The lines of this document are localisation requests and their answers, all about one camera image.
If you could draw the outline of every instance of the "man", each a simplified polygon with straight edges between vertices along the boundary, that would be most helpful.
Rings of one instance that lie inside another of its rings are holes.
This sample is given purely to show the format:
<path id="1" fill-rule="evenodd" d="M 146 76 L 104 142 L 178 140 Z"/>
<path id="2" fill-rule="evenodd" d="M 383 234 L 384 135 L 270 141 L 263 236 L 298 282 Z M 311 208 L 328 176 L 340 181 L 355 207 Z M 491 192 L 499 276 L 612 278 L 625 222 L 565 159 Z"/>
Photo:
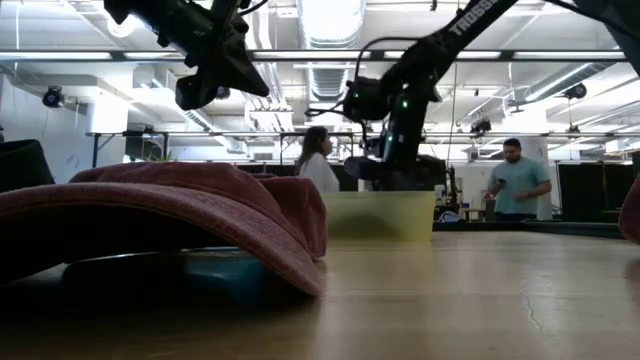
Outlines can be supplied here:
<path id="1" fill-rule="evenodd" d="M 489 178 L 489 193 L 496 196 L 497 221 L 520 222 L 536 219 L 538 197 L 551 191 L 545 167 L 522 156 L 518 139 L 503 144 L 505 161 L 496 166 Z"/>

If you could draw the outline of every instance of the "ceiling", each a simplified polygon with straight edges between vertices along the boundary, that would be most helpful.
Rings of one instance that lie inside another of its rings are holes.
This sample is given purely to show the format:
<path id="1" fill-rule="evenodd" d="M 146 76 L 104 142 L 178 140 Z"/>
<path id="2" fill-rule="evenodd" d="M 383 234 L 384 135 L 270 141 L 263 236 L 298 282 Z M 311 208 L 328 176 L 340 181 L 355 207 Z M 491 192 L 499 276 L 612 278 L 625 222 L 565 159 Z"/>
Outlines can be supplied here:
<path id="1" fill-rule="evenodd" d="M 207 6 L 211 2 L 199 3 Z M 339 8 L 331 8 L 333 3 L 341 2 L 326 0 L 326 7 L 331 11 L 338 11 Z M 464 5 L 466 1 L 440 0 L 437 11 L 431 12 L 428 1 L 368 0 L 355 47 L 381 36 L 429 34 L 453 18 L 458 3 Z M 101 6 L 101 1 L 93 0 L 29 0 L 24 3 L 4 0 L 0 8 L 0 48 L 66 51 L 162 49 L 156 43 L 157 37 L 143 26 L 136 27 L 131 35 L 124 38 L 111 35 L 108 15 Z M 271 0 L 268 9 L 265 8 L 264 11 L 267 11 L 265 15 L 256 13 L 250 19 L 254 29 L 253 36 L 258 40 L 258 44 L 255 44 L 256 41 L 248 40 L 249 47 L 264 48 L 268 45 L 274 49 L 304 48 L 298 28 L 295 0 Z M 391 42 L 384 43 L 381 47 L 403 49 L 407 45 Z M 479 36 L 469 49 L 611 50 L 614 46 L 615 42 L 605 27 L 597 22 L 545 4 L 543 1 L 520 0 Z M 362 74 L 367 77 L 380 77 L 390 65 L 391 63 L 385 62 L 365 63 Z M 441 79 L 439 90 L 444 101 L 430 105 L 425 126 L 427 130 L 435 132 L 452 129 L 456 131 L 458 127 L 467 131 L 474 120 L 487 116 L 494 124 L 494 131 L 496 128 L 500 129 L 502 119 L 505 114 L 509 116 L 511 110 L 503 106 L 502 98 L 512 96 L 513 89 L 526 90 L 569 65 L 558 62 L 458 63 Z M 313 97 L 309 93 L 308 64 L 280 62 L 273 66 L 278 91 L 283 98 L 278 107 L 279 110 L 286 111 L 272 123 L 272 128 L 269 128 L 268 124 L 271 116 L 269 114 L 257 115 L 262 119 L 260 121 L 245 119 L 247 114 L 250 114 L 254 107 L 260 107 L 261 103 L 259 99 L 247 99 L 245 95 L 236 91 L 232 92 L 229 99 L 215 101 L 203 108 L 202 114 L 216 128 L 228 131 L 292 131 L 303 130 L 309 126 L 311 122 L 303 114 L 309 104 L 314 102 L 310 100 Z M 132 84 L 130 74 L 134 70 Z M 118 93 L 126 95 L 129 101 L 137 106 L 136 109 L 144 114 L 130 116 L 130 122 L 147 122 L 171 131 L 184 131 L 183 113 L 172 103 L 171 91 L 163 88 L 171 88 L 165 81 L 167 72 L 180 78 L 193 74 L 194 69 L 167 63 L 139 66 L 131 63 L 38 62 L 21 63 L 19 67 L 19 73 L 29 74 L 23 76 L 24 78 L 32 79 L 47 75 L 65 75 L 69 78 L 76 75 L 95 76 L 117 89 Z M 136 84 L 136 76 L 153 77 L 159 80 L 160 86 L 141 88 L 140 84 Z M 565 99 L 553 96 L 533 106 L 544 108 L 547 130 L 564 131 L 568 128 L 570 119 L 574 122 L 594 119 L 636 101 L 634 94 L 640 93 L 640 82 L 635 81 L 636 78 L 636 73 L 628 64 L 616 64 L 583 81 L 588 95 L 582 100 L 574 101 L 571 111 L 568 111 Z M 635 124 L 640 120 L 640 107 L 637 111 L 635 109 L 635 106 L 630 106 L 629 111 L 619 116 L 594 123 L 588 131 L 611 131 Z M 352 124 L 342 118 L 323 120 L 323 117 L 318 117 L 316 121 L 331 125 L 336 131 L 353 128 Z M 188 144 L 186 139 L 180 141 L 181 145 Z"/>

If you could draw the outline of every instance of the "person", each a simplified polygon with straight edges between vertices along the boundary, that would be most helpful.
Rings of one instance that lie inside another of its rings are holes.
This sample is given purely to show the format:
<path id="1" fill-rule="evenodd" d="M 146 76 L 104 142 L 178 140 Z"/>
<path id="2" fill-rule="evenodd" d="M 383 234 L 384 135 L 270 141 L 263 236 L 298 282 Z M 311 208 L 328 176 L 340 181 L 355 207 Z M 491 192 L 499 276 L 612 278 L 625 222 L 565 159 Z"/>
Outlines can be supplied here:
<path id="1" fill-rule="evenodd" d="M 503 151 L 505 161 L 489 177 L 489 194 L 496 197 L 496 220 L 536 219 L 538 198 L 551 191 L 549 175 L 542 164 L 522 156 L 518 139 L 505 141 Z"/>
<path id="2" fill-rule="evenodd" d="M 340 182 L 327 162 L 331 153 L 329 133 L 322 126 L 307 129 L 298 159 L 298 175 L 310 179 L 320 193 L 340 191 Z"/>

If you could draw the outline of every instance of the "cap brim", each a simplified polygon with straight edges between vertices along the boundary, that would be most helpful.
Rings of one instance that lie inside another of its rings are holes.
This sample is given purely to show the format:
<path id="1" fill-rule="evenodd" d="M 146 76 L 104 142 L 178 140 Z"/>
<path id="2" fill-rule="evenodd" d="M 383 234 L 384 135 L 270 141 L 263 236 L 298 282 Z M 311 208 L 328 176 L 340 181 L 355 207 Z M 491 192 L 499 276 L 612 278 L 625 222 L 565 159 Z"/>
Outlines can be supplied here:
<path id="1" fill-rule="evenodd" d="M 0 231 L 3 257 L 28 259 L 11 273 L 0 265 L 5 282 L 70 259 L 231 244 L 300 290 L 321 292 L 310 255 L 279 224 L 203 191 L 120 183 L 18 190 L 0 194 Z"/>

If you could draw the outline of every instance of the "yellow plastic bin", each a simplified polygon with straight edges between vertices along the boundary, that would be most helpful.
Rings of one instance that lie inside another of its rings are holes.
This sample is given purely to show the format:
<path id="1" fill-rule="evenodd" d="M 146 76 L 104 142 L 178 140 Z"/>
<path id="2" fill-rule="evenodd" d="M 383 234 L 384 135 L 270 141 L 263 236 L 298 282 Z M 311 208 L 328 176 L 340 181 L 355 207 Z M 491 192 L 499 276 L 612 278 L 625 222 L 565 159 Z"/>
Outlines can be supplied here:
<path id="1" fill-rule="evenodd" d="M 329 240 L 431 241 L 435 192 L 323 194 Z"/>

